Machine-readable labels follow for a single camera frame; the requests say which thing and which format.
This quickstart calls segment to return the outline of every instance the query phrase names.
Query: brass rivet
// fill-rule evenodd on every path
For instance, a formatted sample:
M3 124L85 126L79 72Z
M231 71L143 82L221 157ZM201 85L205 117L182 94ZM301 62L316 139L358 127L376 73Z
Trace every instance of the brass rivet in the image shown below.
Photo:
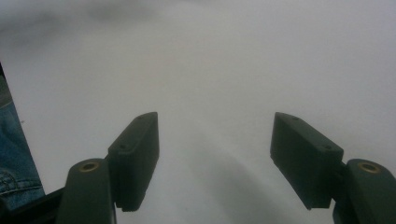
M359 162L358 166L363 171L371 173L371 174L379 174L381 172L381 169L377 165L367 162L367 161Z
M79 167L79 171L82 173L88 173L96 170L99 167L99 163L96 161L89 161L87 163L82 164Z

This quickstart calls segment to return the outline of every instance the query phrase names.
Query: denim leg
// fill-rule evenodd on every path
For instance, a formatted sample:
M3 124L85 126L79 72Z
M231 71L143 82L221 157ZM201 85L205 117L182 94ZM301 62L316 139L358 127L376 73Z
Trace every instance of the denim leg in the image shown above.
M0 197L9 210L44 196L15 105L0 108Z

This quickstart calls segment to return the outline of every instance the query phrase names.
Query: jeans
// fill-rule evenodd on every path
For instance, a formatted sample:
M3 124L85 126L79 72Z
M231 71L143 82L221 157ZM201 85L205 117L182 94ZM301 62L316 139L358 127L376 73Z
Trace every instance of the jeans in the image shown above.
M0 198L9 210L44 196L13 102L0 108Z

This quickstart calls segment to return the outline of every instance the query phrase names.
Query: blue jeans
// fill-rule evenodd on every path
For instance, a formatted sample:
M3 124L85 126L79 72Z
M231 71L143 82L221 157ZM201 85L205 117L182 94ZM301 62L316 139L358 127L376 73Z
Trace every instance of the blue jeans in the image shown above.
M9 210L44 196L15 105L0 108L0 198Z

